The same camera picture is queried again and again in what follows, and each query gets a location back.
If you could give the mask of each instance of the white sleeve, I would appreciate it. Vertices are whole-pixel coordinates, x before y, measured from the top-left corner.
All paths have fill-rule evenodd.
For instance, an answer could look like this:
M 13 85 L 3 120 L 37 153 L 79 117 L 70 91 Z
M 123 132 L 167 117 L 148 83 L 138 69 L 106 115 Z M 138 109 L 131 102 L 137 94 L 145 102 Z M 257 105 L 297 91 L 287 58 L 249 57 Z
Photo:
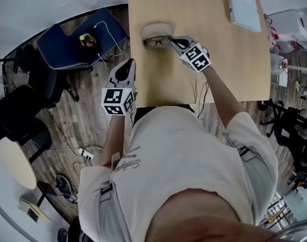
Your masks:
M 84 167 L 78 190 L 79 222 L 82 230 L 94 241 L 101 241 L 98 229 L 101 189 L 109 184 L 111 170 L 103 166 Z
M 240 112 L 229 122 L 228 140 L 237 149 L 247 147 L 242 155 L 245 175 L 249 185 L 255 224 L 264 216 L 278 181 L 278 160 L 271 145 L 261 135 L 250 115 Z

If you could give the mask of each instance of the white device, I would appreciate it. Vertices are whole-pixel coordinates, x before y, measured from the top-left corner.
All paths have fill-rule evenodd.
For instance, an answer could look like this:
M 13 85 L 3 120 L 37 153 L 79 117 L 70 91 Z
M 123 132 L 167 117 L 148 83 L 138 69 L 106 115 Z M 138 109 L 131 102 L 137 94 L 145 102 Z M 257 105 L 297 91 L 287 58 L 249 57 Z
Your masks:
M 38 222 L 40 219 L 41 220 L 46 220 L 48 222 L 52 222 L 41 210 L 40 208 L 23 199 L 23 198 L 20 198 L 20 204 L 18 206 L 18 209 L 23 211 L 25 214 L 27 214 L 34 222 Z
M 200 73 L 211 65 L 207 49 L 189 36 L 179 36 L 171 40 L 171 45 L 187 67 Z
M 112 69 L 106 88 L 102 89 L 101 105 L 108 115 L 127 115 L 135 101 L 134 59 L 128 59 Z
M 207 51 L 203 49 L 199 43 L 180 56 L 180 60 L 197 73 L 200 73 L 207 66 L 210 66 Z
M 228 0 L 230 21 L 254 32 L 261 32 L 255 0 Z
M 132 88 L 103 88 L 101 105 L 108 115 L 127 115 L 134 102 Z

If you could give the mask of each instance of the white t-shirt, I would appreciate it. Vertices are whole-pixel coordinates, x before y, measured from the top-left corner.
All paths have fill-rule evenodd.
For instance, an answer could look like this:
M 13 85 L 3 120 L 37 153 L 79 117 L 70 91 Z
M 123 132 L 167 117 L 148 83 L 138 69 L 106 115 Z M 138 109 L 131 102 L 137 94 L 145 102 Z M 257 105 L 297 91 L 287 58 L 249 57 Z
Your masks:
M 166 200 L 186 189 L 216 192 L 232 206 L 241 222 L 258 224 L 275 193 L 276 155 L 245 112 L 230 121 L 226 136 L 231 146 L 208 134 L 188 109 L 164 106 L 152 110 L 134 126 L 130 152 L 113 173 L 105 167 L 82 170 L 81 227 L 98 241 L 96 229 L 86 227 L 89 222 L 84 221 L 88 217 L 99 219 L 98 205 L 88 201 L 83 187 L 89 188 L 92 182 L 93 191 L 100 192 L 105 179 L 116 185 L 134 242 L 145 240 L 152 218 Z M 250 151 L 240 157 L 238 149 L 242 147 Z M 83 210 L 85 204 L 92 207 Z

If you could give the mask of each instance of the round table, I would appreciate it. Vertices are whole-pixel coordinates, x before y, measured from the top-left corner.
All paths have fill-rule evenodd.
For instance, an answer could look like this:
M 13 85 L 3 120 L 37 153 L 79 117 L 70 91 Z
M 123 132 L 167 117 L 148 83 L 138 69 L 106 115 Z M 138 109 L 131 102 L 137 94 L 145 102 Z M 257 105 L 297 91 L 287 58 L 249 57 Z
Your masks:
M 0 155 L 5 168 L 17 182 L 29 189 L 36 188 L 36 174 L 18 143 L 3 138 L 0 141 Z

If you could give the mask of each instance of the eyeglasses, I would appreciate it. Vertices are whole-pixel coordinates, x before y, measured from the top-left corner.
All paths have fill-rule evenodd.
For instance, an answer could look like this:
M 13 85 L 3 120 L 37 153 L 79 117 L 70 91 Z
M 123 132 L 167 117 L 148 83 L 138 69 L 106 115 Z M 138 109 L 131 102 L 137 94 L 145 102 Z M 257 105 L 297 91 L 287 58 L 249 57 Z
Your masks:
M 172 40 L 171 36 L 157 36 L 157 37 L 154 37 L 154 38 L 144 39 L 143 45 L 145 45 L 147 47 L 154 47 L 158 43 L 160 43 L 162 45 L 169 45 L 171 40 Z

